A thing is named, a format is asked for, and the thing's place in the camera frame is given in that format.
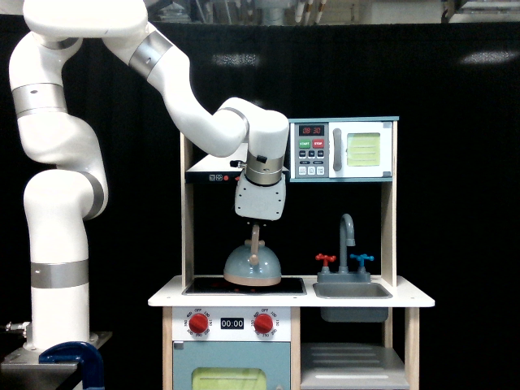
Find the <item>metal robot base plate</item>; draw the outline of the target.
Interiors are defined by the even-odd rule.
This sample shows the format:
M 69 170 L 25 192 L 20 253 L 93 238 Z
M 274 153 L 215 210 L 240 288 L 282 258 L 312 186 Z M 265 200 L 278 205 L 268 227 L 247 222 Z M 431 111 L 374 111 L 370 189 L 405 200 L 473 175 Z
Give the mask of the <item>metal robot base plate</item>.
M 99 349 L 112 337 L 94 332 L 87 342 L 67 342 L 45 352 L 20 347 L 1 362 L 2 389 L 104 389 Z

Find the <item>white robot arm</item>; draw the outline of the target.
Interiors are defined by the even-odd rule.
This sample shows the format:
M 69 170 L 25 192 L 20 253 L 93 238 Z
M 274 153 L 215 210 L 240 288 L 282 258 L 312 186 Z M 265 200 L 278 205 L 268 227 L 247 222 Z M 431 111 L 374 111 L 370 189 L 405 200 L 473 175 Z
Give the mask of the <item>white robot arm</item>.
M 9 81 L 24 152 L 48 169 L 24 190 L 31 261 L 32 334 L 28 346 L 46 350 L 88 342 L 89 249 L 85 221 L 106 208 L 108 188 L 97 136 L 70 115 L 62 69 L 86 38 L 141 75 L 162 96 L 175 126 L 215 157 L 249 147 L 240 182 L 253 192 L 242 215 L 276 220 L 282 207 L 281 166 L 288 119 L 238 97 L 215 112 L 195 98 L 188 56 L 148 20 L 142 1 L 27 1 L 28 34 L 11 54 Z

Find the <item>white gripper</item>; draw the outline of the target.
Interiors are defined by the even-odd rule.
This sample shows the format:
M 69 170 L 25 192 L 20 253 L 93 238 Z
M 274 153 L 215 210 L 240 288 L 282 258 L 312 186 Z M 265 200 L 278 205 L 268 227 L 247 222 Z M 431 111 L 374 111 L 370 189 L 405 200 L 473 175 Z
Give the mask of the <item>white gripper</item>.
M 249 219 L 274 221 L 283 214 L 285 198 L 284 179 L 271 186 L 260 186 L 250 182 L 241 173 L 236 187 L 235 212 Z

